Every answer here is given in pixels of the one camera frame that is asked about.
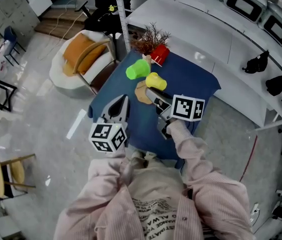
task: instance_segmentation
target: blue table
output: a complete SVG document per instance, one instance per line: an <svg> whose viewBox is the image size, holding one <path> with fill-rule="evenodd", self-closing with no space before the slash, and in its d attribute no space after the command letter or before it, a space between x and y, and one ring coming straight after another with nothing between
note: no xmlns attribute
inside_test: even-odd
<svg viewBox="0 0 282 240"><path fill-rule="evenodd" d="M125 57L92 101L88 116L96 122L105 105L119 95L127 94L130 99L129 143L138 149L156 153L160 159L178 160L173 140L165 140L156 129L158 115L155 106L141 103L135 96L136 85L145 78L130 80L126 77L126 69L141 58L136 51L131 51ZM172 52L163 67L153 64L151 71L167 81L165 93L204 99L205 107L209 98L221 88L211 73ZM191 123L188 129L194 132L197 125L198 122L194 125Z"/></svg>

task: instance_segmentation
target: wooden stool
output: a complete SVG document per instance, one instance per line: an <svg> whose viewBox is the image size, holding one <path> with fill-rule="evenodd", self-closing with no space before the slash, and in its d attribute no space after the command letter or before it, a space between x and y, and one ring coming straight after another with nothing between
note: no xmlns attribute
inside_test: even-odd
<svg viewBox="0 0 282 240"><path fill-rule="evenodd" d="M35 154L21 156L19 158L10 159L4 162L0 162L0 198L4 196L4 184L18 187L35 188L35 186L22 184L24 182L24 169L20 161L34 157ZM11 168L11 175L17 183L7 182L3 179L2 166L9 165Z"/></svg>

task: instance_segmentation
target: brown seat cushion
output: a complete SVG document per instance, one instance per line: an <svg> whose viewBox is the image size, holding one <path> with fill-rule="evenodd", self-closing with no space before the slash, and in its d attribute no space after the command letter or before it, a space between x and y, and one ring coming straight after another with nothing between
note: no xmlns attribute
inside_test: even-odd
<svg viewBox="0 0 282 240"><path fill-rule="evenodd" d="M93 43L95 42L82 33L78 34L76 38L72 40L63 54L63 57L67 60L65 66L63 67L63 72L67 76L71 76L69 69L74 68L81 53ZM78 67L78 72L81 75L84 75L97 60L97 58L103 53L105 48L106 46L102 44L93 49L81 62L80 66Z"/></svg>

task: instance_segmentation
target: person's right arm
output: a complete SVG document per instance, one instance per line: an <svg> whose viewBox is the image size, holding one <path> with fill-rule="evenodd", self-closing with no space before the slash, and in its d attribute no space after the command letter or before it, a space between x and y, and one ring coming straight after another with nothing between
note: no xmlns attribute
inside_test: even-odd
<svg viewBox="0 0 282 240"><path fill-rule="evenodd" d="M193 137L181 120L168 125L180 158L187 162L186 184L202 221L221 240L252 240L249 199L246 187L229 179L205 160L207 145Z"/></svg>

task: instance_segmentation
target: wooden step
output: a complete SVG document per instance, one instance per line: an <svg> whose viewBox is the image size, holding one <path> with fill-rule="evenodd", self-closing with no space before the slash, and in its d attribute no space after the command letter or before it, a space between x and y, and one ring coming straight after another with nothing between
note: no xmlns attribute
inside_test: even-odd
<svg viewBox="0 0 282 240"><path fill-rule="evenodd" d="M50 35L56 38L62 38L67 32L67 30L71 27L72 23L73 22L69 21L59 21L59 24L55 28L56 20L45 19L41 21L40 24L37 25L34 30L39 33L48 35L55 28ZM74 37L83 29L83 27L84 26L82 24L75 23L73 27L69 30L69 32L65 35L64 40L69 40Z"/></svg>
<svg viewBox="0 0 282 240"><path fill-rule="evenodd" d="M74 9L68 8L67 11L65 9L50 9L48 10L43 16L43 20L57 20L59 18L59 22L71 22L71 24L75 21L77 17L79 17L82 14L82 11L75 12ZM78 24L84 24L84 21L87 19L87 17L82 14L75 23Z"/></svg>

